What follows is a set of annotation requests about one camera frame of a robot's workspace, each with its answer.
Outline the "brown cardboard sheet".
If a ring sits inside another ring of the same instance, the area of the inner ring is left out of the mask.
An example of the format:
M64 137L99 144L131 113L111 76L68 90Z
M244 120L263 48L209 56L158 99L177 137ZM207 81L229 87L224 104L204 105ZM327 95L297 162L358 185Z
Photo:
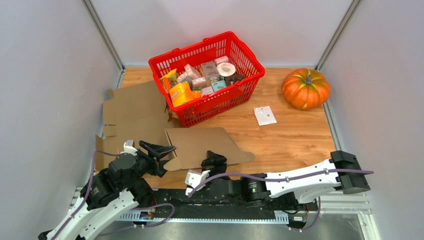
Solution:
M166 146L165 129L181 127L167 109L165 97L154 81L107 91L109 99L102 104L103 136L96 137L96 148L119 154L127 140Z

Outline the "brown cardboard box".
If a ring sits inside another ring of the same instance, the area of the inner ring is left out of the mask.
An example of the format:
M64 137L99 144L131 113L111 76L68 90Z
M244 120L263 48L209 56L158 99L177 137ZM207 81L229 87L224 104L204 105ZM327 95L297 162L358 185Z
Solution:
M255 155L242 151L222 127L190 127L165 129L168 143L175 147L172 159L164 165L168 171L198 169L207 151L223 155L228 165L249 163Z

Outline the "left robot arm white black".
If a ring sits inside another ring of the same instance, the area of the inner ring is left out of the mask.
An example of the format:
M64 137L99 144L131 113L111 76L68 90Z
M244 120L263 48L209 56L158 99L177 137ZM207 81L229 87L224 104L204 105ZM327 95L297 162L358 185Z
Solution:
M159 207L175 207L155 201L153 189L143 178L145 174L163 177L162 159L176 149L139 141L140 148L128 140L124 151L99 173L89 177L75 205L60 224L38 235L40 240L93 240L127 211L139 207L155 211Z

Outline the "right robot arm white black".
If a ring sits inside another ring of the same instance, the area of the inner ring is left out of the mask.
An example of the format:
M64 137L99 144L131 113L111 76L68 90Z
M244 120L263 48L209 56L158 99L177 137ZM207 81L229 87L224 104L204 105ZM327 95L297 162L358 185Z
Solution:
M354 154L336 150L322 162L295 170L220 173L199 182L187 196L206 186L214 198L232 198L248 205L285 195L286 205L296 210L333 191L342 191L345 195L367 192L371 188L366 176L371 174L372 170L361 168Z

